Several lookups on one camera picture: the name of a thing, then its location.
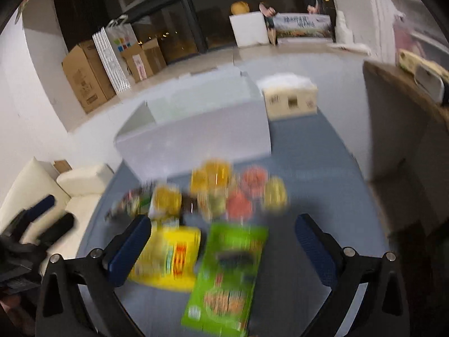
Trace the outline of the dark meat snack packet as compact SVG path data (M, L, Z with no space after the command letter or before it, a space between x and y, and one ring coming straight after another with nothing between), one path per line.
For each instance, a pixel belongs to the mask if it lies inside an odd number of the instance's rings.
M155 191L156 183L149 182L126 192L123 197L116 200L105 215L107 221L121 215L135 218L137 215L148 215Z

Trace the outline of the green seaweed snack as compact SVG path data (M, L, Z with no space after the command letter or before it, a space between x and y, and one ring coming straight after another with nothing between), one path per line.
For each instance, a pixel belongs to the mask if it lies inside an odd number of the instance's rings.
M213 223L181 324L216 336L247 336L269 229Z

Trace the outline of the pale yellow jelly cup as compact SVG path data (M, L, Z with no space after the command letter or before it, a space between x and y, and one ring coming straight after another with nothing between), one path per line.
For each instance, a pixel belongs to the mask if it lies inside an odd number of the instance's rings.
M265 183L263 208L266 211L281 211L288 203L288 193L280 177L270 177Z

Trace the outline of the pink jelly cup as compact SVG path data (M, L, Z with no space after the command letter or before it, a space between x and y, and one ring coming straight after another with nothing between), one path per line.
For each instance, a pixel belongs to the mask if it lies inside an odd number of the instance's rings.
M240 187L251 198L257 198L263 195L267 180L268 172L265 168L248 167L240 174Z
M232 192L226 201L226 211L231 221L247 221L253 216L253 204L241 191Z

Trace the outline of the yellow snack bag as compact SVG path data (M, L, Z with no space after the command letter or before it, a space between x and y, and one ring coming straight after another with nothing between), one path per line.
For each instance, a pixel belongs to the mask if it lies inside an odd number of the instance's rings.
M192 291L200 243L201 231L196 227L155 228L128 280L162 290Z

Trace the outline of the tall brown cardboard box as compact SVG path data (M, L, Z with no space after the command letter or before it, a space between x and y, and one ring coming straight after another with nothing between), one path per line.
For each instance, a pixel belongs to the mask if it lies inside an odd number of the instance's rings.
M91 113L115 97L93 40L77 44L63 59L62 69L84 112Z

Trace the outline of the small open cardboard box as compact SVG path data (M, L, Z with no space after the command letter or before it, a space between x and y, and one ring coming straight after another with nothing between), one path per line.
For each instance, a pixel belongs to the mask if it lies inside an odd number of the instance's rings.
M121 52L121 57L136 83L156 75L167 66L157 39L141 45L133 44Z

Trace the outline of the white open cardboard box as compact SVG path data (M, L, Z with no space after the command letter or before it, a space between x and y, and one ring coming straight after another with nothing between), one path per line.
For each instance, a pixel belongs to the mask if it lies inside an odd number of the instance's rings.
M265 101L247 72L214 71L205 82L143 102L114 145L143 183L186 174L209 159L237 163L267 157Z

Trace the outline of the white dotted shopping bag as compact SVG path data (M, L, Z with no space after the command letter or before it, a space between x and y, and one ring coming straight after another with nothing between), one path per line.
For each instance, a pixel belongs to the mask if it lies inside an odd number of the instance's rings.
M129 79L132 75L121 53L138 43L127 21L128 15L120 15L92 35L100 61L116 94L131 88Z

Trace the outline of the white speaker device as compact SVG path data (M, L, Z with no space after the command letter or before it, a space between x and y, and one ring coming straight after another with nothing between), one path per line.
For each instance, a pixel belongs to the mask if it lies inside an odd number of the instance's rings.
M419 63L415 83L439 106L448 106L448 81L443 75L425 64Z

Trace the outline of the yellow tissue pack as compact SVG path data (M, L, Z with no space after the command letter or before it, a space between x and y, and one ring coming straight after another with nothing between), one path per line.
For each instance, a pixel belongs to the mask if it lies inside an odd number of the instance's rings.
M261 78L256 83L265 100L269 120L317 114L317 86L291 72Z

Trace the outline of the white foam box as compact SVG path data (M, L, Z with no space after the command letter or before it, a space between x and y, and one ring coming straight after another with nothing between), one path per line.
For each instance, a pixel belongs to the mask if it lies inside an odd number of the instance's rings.
M265 20L261 12L231 15L229 20L239 48L269 44Z

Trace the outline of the orange pomelo fruit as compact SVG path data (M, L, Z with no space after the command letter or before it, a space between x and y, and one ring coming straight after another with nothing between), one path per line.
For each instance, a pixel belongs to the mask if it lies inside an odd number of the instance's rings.
M231 5L231 14L232 15L243 15L250 12L250 7L247 4L247 2L244 1L238 1L234 2Z

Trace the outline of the white plastic bottle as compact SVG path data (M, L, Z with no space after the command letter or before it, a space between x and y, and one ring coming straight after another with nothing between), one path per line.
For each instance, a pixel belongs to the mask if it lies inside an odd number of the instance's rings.
M336 11L335 35L337 44L353 44L354 36L351 29L348 28L345 15L342 11Z

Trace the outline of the printed landscape carton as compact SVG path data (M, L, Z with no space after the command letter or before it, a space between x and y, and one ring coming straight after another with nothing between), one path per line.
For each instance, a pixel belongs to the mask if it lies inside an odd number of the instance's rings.
M279 13L272 21L278 38L333 38L329 15Z

